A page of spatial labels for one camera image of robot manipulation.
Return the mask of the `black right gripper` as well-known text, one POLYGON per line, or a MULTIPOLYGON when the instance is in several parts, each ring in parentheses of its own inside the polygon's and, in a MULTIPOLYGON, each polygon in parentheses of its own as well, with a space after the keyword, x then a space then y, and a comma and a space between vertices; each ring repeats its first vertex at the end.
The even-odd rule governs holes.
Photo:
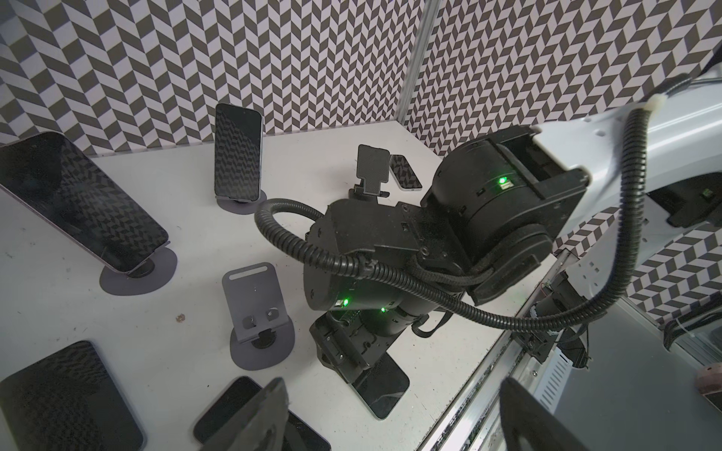
POLYGON ((346 383, 356 383, 395 342, 364 323, 370 312, 326 312, 310 326, 319 360, 346 383))

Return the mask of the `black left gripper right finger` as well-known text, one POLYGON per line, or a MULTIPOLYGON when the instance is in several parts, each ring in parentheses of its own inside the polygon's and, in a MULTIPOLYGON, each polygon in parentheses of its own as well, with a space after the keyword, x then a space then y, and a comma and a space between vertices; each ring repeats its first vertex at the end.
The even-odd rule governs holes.
POLYGON ((507 377, 499 389, 500 423, 508 450, 587 450, 552 413, 507 377))

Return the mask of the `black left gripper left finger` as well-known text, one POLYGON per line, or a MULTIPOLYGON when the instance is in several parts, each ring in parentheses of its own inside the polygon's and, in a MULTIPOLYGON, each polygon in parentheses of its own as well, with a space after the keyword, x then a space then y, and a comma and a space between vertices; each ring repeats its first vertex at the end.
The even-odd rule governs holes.
POLYGON ((280 451, 288 417, 289 396, 285 381, 273 379, 200 449, 280 451))

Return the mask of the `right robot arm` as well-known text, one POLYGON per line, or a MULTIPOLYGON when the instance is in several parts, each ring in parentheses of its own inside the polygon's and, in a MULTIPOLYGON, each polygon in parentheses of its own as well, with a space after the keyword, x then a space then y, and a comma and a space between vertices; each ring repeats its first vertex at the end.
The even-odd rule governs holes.
POLYGON ((353 190, 324 212, 269 199, 255 222, 303 264, 319 360, 346 383, 395 376, 388 349, 406 330, 427 336, 434 310, 509 331, 543 359, 554 334, 578 341, 667 242, 720 224, 721 57, 602 114, 469 140, 417 205, 353 190), (484 309, 608 207, 618 210, 610 229, 530 312, 484 309))

